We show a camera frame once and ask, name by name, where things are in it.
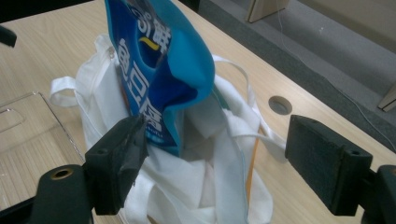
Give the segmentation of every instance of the white tote bag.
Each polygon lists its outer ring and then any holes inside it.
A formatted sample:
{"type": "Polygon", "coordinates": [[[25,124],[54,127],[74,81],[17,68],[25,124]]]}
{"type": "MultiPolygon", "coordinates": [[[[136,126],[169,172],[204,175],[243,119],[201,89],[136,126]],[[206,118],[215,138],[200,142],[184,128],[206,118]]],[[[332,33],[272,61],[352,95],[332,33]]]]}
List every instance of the white tote bag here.
{"type": "MultiPolygon", "coordinates": [[[[128,116],[117,77],[118,61],[107,35],[76,79],[51,83],[50,101],[78,105],[87,148],[128,116]],[[63,95],[74,90],[76,97],[63,95]]],[[[214,56],[215,62],[238,65],[214,56]]],[[[216,76],[216,91],[185,111],[181,158],[148,145],[146,158],[120,216],[125,223],[269,223],[271,194],[253,171],[247,180],[256,138],[284,161],[285,142],[265,124],[249,85],[247,103],[227,80],[216,76]],[[260,126],[266,135],[258,134],[260,126]]]]}

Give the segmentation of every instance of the wooden tabletop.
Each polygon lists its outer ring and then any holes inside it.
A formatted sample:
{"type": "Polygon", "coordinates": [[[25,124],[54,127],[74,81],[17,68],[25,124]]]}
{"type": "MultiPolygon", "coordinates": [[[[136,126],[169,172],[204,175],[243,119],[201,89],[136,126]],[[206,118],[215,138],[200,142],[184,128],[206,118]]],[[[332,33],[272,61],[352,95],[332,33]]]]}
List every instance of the wooden tabletop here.
{"type": "MultiPolygon", "coordinates": [[[[289,100],[292,114],[316,119],[373,154],[373,170],[376,171],[381,164],[396,164],[394,153],[208,21],[179,2],[176,4],[212,53],[239,63],[246,69],[264,118],[281,136],[287,137],[290,115],[278,115],[270,108],[268,101],[272,96],[289,100]]],[[[56,77],[74,77],[81,64],[94,54],[94,39],[99,34],[107,33],[105,5],[101,0],[2,25],[13,30],[18,40],[14,49],[0,46],[0,104],[31,91],[40,91],[48,98],[50,82],[56,77]]],[[[217,64],[217,73],[231,80],[245,94],[245,80],[234,68],[217,64]]],[[[76,146],[85,152],[78,109],[53,109],[76,146]]],[[[263,145],[258,147],[255,168],[274,197],[273,223],[360,223],[361,208],[356,217],[334,217],[291,165],[275,161],[263,145]]],[[[119,222],[116,217],[98,218],[96,221],[119,222]]]]}

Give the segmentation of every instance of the clear plastic tray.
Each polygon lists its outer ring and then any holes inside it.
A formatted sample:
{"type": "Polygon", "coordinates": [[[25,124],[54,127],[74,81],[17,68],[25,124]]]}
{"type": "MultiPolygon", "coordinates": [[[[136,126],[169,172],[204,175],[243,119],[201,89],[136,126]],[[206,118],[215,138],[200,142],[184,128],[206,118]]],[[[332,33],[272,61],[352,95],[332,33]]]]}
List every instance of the clear plastic tray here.
{"type": "Polygon", "coordinates": [[[0,104],[0,211],[35,196],[40,176],[82,164],[73,140],[39,92],[0,104]]]}

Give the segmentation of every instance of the blue plastic pouch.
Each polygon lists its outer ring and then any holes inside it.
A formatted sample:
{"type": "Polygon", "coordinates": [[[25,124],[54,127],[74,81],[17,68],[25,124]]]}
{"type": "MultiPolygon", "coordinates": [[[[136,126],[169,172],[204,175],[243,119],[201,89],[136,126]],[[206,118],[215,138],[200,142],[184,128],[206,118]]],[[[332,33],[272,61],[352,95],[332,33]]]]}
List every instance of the blue plastic pouch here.
{"type": "Polygon", "coordinates": [[[180,156],[183,109],[214,85],[208,48],[169,0],[106,0],[106,10],[130,113],[145,115],[150,143],[180,156]]]}

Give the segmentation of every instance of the table grommet hole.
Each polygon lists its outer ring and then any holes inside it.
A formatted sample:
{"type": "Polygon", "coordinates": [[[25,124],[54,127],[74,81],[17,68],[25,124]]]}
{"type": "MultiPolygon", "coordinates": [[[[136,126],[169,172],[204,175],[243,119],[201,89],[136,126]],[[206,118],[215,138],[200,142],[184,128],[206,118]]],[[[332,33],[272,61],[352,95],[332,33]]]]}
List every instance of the table grommet hole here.
{"type": "Polygon", "coordinates": [[[268,100],[268,105],[279,115],[288,115],[292,111],[291,103],[282,96],[272,96],[268,100]]]}

